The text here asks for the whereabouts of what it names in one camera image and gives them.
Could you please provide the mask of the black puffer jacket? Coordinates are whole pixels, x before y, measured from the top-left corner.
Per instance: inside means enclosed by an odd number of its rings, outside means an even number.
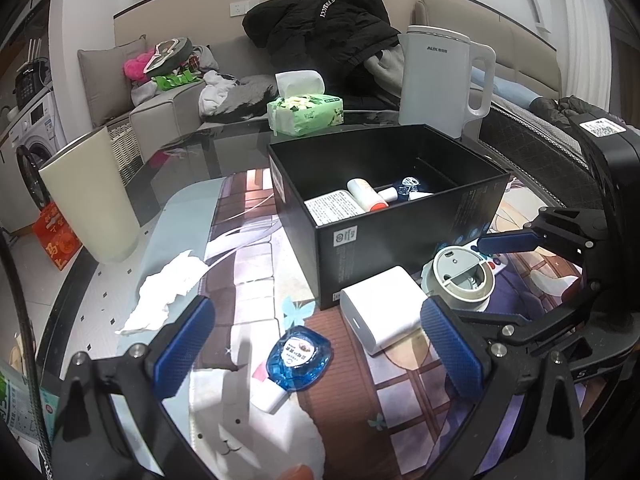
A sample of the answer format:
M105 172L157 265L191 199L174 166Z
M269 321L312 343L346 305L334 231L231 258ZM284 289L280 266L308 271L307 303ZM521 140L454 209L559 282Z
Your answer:
M276 72L315 70L348 110L399 106L366 69L367 60L379 61L399 44L383 0L269 0L249 10L242 25Z

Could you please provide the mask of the white washing machine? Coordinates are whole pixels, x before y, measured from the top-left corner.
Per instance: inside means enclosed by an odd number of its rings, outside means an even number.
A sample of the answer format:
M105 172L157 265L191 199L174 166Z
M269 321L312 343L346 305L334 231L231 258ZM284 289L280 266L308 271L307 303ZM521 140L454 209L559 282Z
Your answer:
M17 169L35 206L41 210L51 197L39 170L66 145L52 87L43 89L17 115L9 130Z

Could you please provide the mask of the green tissue pack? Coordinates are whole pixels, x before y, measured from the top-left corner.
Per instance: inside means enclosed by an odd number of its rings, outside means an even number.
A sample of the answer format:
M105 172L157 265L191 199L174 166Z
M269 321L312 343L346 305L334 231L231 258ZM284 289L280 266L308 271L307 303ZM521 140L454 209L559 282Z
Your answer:
M304 136L341 125L344 122L343 100L325 94L277 98L267 104L267 118L275 134Z

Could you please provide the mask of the silver round tin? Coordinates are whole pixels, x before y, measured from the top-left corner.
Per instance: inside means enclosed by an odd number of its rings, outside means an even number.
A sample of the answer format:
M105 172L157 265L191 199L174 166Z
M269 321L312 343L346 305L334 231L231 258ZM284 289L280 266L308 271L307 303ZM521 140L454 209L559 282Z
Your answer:
M422 270L426 296L439 296L450 309L484 312L495 290L495 274L487 260L471 248L442 248Z

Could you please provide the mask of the grey sofa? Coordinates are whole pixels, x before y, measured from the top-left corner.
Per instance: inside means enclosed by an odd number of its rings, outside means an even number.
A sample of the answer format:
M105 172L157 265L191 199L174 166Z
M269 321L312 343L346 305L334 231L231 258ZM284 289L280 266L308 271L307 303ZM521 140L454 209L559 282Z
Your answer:
M451 28L483 44L497 55L496 96L508 84L556 99L561 91L561 71L552 47L530 32L469 0L416 0L413 25ZM274 70L265 51L247 37L193 48L194 79L176 88L161 89L154 81L131 82L134 107L104 124L128 118L140 146L143 162L162 145L198 128L242 122L265 114L278 95Z

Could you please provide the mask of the white remote colourful buttons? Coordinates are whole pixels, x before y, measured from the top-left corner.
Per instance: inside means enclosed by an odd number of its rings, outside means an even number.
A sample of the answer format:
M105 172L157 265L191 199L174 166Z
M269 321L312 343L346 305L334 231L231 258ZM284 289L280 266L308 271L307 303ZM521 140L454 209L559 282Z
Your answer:
M480 248L477 247L477 240L471 240L465 245L465 248L472 250L472 252L475 252L480 258L486 261L491 268L491 272L495 275L501 273L508 266L509 259L506 255L481 252Z

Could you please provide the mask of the white power adapter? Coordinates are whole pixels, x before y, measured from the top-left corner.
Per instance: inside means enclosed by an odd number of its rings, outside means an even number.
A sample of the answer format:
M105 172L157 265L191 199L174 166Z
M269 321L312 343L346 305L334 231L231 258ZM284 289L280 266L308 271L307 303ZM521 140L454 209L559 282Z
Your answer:
M363 350L376 356L420 326L426 293L401 266L341 290L340 309Z

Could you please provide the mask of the white tube orange cap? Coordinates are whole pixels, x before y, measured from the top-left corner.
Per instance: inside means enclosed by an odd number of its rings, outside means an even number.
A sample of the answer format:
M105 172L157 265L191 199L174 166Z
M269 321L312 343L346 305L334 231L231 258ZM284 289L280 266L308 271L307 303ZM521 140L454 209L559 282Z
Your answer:
M347 189L365 212L377 211L388 207L386 200L366 180L360 178L349 180Z

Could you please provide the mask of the white wicker basket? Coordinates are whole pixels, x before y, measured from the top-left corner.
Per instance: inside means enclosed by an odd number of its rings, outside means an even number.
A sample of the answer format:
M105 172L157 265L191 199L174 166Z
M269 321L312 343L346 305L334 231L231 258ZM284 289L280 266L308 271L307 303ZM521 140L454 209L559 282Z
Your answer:
M143 166L140 146L128 118L107 126L111 147L122 183L127 186Z

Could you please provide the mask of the red gift box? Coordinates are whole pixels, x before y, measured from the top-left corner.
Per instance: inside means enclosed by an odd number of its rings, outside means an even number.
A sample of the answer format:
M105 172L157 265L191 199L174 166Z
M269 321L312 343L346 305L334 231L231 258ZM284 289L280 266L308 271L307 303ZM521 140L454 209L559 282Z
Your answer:
M32 226L35 236L52 263L63 271L82 247L56 203L47 204Z

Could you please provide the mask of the blue bottle white cap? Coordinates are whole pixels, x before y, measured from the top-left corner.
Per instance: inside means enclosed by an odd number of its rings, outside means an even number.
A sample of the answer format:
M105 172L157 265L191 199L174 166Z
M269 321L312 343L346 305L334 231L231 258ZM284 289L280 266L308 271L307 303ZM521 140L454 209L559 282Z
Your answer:
M410 202L418 198L428 197L432 192L428 192L424 183L415 177L404 177L395 182L389 188L383 188L378 191L378 195L386 203L393 202Z

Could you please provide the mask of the blue eye drop bottle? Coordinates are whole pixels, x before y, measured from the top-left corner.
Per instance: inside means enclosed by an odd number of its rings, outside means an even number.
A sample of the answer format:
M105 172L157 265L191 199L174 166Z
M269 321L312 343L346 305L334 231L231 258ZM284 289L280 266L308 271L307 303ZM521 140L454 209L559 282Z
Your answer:
M250 403L272 414L291 393L310 388L333 356L329 339L306 326L290 327L250 376Z

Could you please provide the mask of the grey cushion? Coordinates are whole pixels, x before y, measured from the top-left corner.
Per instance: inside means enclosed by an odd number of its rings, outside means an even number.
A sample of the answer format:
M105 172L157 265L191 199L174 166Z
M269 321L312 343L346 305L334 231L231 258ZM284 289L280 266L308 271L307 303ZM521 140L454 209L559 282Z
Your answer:
M146 51L146 37L107 50L78 50L82 84L93 128L102 127L133 107L131 82L124 72L126 61Z

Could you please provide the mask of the pink plush toy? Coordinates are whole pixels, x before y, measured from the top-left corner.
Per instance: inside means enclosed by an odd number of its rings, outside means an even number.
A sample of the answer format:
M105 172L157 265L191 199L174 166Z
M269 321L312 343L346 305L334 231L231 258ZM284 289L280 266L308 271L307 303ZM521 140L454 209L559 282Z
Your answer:
M145 84L150 80L150 77L144 72L146 64L150 62L154 54L153 50L138 54L135 58L127 60L122 69L125 76L134 84Z

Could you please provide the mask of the white square box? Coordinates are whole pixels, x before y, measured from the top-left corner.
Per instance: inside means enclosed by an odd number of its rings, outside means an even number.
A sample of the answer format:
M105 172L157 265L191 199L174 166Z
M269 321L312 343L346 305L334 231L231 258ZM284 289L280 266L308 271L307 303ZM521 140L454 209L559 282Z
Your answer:
M306 200L305 206L317 226L325 226L366 213L354 196L346 190L337 190L311 198Z

